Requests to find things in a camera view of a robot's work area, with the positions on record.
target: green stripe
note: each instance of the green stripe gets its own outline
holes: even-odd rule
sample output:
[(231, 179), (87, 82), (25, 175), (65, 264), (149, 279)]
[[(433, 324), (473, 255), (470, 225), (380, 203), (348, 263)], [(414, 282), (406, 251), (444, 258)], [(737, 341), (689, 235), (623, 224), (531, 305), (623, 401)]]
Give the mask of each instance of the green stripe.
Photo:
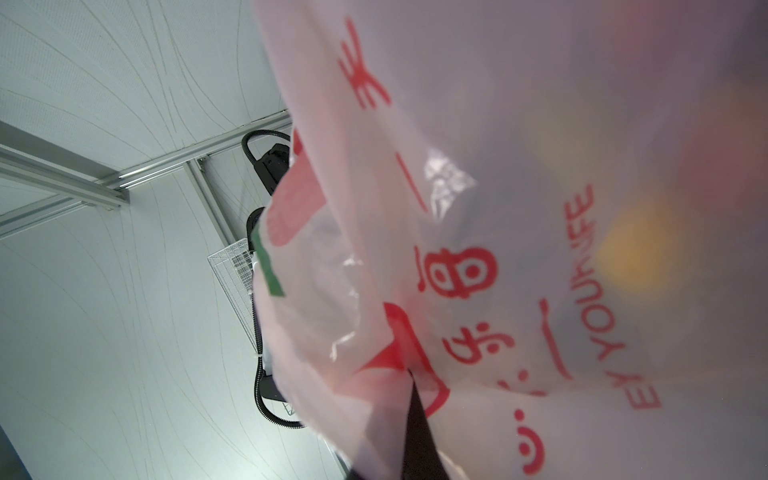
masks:
[(259, 225), (256, 225), (256, 228), (251, 231), (250, 241), (253, 243), (253, 248), (256, 249), (256, 256), (259, 258), (259, 265), (261, 265), (261, 271), (264, 273), (266, 286), (270, 289), (270, 295), (285, 296), (286, 294), (283, 292), (280, 281), (272, 271), (272, 260), (270, 260), (270, 255), (264, 249), (264, 245), (261, 244)]

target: wire basket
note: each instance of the wire basket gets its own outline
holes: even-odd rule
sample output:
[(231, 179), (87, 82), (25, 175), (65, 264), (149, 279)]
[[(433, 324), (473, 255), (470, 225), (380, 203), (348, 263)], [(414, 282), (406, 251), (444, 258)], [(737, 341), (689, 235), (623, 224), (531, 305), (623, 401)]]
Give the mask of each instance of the wire basket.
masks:
[(240, 325), (243, 326), (253, 351), (256, 352), (256, 337), (253, 333), (253, 268), (248, 252), (248, 240), (243, 238), (208, 256), (208, 263), (214, 269), (216, 278), (227, 299), (235, 309)]

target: red chinese characters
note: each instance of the red chinese characters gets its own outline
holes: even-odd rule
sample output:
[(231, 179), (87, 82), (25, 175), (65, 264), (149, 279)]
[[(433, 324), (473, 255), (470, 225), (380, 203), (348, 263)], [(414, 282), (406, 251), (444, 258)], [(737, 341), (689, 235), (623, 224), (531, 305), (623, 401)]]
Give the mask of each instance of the red chinese characters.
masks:
[(357, 101), (360, 103), (360, 107), (363, 110), (366, 108), (366, 104), (362, 101), (362, 96), (360, 94), (362, 92), (366, 96), (371, 108), (376, 108), (376, 103), (373, 101), (373, 96), (369, 90), (370, 88), (379, 94), (385, 104), (389, 105), (391, 103), (389, 93), (387, 93), (387, 90), (366, 68), (366, 64), (362, 59), (362, 49), (360, 48), (360, 39), (357, 36), (357, 30), (355, 30), (355, 24), (353, 24), (352, 19), (349, 17), (346, 18), (346, 29), (349, 31), (349, 37), (352, 39), (352, 47), (355, 53), (353, 55), (353, 53), (349, 51), (349, 46), (346, 42), (342, 41), (341, 48), (344, 51), (347, 63), (349, 63), (349, 68), (347, 68), (344, 60), (341, 58), (339, 59), (339, 66), (344, 72), (346, 79), (349, 80), (349, 84), (352, 85), (352, 89), (355, 92)]
[(406, 167), (406, 163), (402, 161), (402, 157), (399, 153), (395, 152), (395, 159), (397, 160), (397, 164), (400, 166), (400, 170), (402, 170), (402, 174), (406, 176), (406, 180), (408, 181), (409, 187), (411, 187), (411, 191), (416, 197), (416, 200), (419, 202), (419, 206), (422, 208), (424, 213), (427, 213), (427, 206), (424, 203), (424, 200), (422, 199), (422, 195), (419, 193), (419, 189), (416, 188), (416, 183), (413, 181), (413, 177), (411, 177), (411, 173), (408, 171), (408, 168)]
[[(491, 327), (486, 322), (480, 322), (476, 328), (478, 332), (486, 333)], [(454, 336), (451, 338), (450, 342), (447, 339), (442, 339), (442, 345), (450, 356), (467, 365), (474, 365), (482, 360), (482, 351), (480, 350), (480, 347), (484, 343), (488, 344), (485, 349), (492, 355), (499, 352), (501, 345), (504, 345), (507, 348), (515, 346), (515, 340), (505, 333), (487, 333), (475, 338), (472, 335), (472, 331), (464, 326), (460, 331), (462, 333), (462, 338)], [(458, 347), (458, 353), (454, 350), (454, 346), (451, 345), (452, 343)]]
[(560, 375), (566, 380), (573, 380), (573, 377), (565, 368), (565, 363), (560, 355), (560, 349), (558, 344), (554, 340), (552, 330), (549, 328), (549, 302), (547, 299), (542, 298), (538, 301), (538, 308), (541, 310), (541, 332), (544, 334), (544, 340), (547, 342), (547, 348), (549, 348), (549, 354), (554, 362), (554, 367), (558, 369)]
[[(518, 380), (520, 382), (526, 382), (528, 381), (528, 370), (522, 369), (518, 372)], [(496, 382), (496, 385), (502, 387), (507, 392), (516, 392), (515, 389), (513, 389), (509, 383), (507, 383), (506, 380), (498, 380)], [(547, 393), (544, 390), (531, 390), (530, 392), (524, 392), (526, 395), (531, 396), (547, 396)]]
[(429, 285), (440, 296), (468, 299), (474, 292), (488, 289), (496, 281), (498, 264), (493, 253), (485, 248), (472, 247), (459, 253), (444, 248), (439, 253), (427, 253), (424, 272), (419, 248), (415, 247), (419, 267), (419, 291), (426, 289), (424, 275)]

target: ceiling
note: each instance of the ceiling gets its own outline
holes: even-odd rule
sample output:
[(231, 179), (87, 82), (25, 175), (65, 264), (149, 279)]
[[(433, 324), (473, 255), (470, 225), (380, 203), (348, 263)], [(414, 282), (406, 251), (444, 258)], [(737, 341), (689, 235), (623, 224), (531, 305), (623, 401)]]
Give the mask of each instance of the ceiling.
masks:
[(114, 170), (284, 108), (248, 1), (0, 2), (0, 121)]
[(0, 425), (32, 478), (342, 478), (311, 429), (253, 404), (222, 247), (184, 170), (0, 240)]

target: black cable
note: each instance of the black cable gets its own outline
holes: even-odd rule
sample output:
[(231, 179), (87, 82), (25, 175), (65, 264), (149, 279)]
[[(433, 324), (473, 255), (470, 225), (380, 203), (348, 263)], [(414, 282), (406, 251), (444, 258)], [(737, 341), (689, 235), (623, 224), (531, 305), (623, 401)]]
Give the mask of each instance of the black cable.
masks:
[(274, 135), (275, 137), (280, 137), (285, 141), (290, 141), (290, 135), (284, 134), (281, 131), (277, 130), (254, 130), (249, 131), (247, 134), (243, 136), (243, 140), (240, 141), (240, 146), (243, 147), (243, 152), (245, 152), (245, 156), (248, 157), (248, 161), (253, 165), (257, 162), (256, 157), (253, 156), (252, 153), (250, 153), (250, 149), (248, 148), (248, 140), (250, 140), (253, 137), (256, 137), (257, 135)]
[(256, 222), (259, 221), (261, 214), (264, 212), (264, 207), (257, 208), (250, 213), (248, 220), (245, 223), (245, 231), (248, 235), (248, 253), (253, 255), (253, 240), (250, 239), (250, 233), (253, 232), (253, 228), (256, 227)]
[(261, 412), (261, 415), (270, 422), (286, 427), (287, 429), (303, 429), (304, 425), (301, 422), (295, 420), (281, 419), (279, 416), (270, 412), (270, 410), (264, 405), (264, 399), (261, 398), (260, 383), (262, 377), (264, 377), (264, 368), (261, 363), (261, 354), (264, 351), (263, 343), (261, 340), (261, 327), (259, 326), (259, 317), (256, 315), (256, 305), (253, 305), (253, 332), (256, 334), (256, 350), (259, 353), (259, 366), (256, 369), (256, 379), (253, 381), (253, 399), (256, 400), (256, 407)]

